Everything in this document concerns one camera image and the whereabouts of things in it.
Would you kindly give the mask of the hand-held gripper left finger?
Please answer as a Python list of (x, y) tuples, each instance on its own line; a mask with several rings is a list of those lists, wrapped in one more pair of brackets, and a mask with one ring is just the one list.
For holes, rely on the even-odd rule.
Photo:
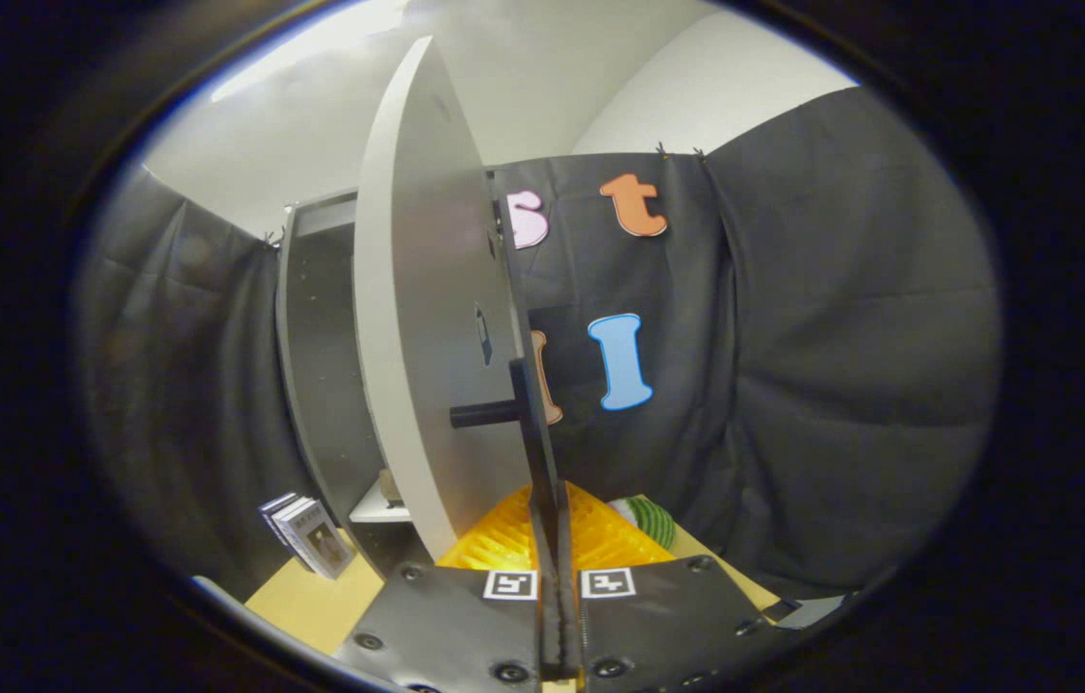
[(414, 692), (541, 692), (554, 650), (547, 559), (521, 487), (436, 562), (390, 572), (335, 656)]

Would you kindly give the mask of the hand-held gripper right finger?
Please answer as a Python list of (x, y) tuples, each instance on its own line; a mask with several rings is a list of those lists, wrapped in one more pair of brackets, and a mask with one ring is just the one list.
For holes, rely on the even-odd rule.
[(793, 602), (691, 538), (643, 496), (569, 484), (578, 692), (709, 692), (783, 644)]

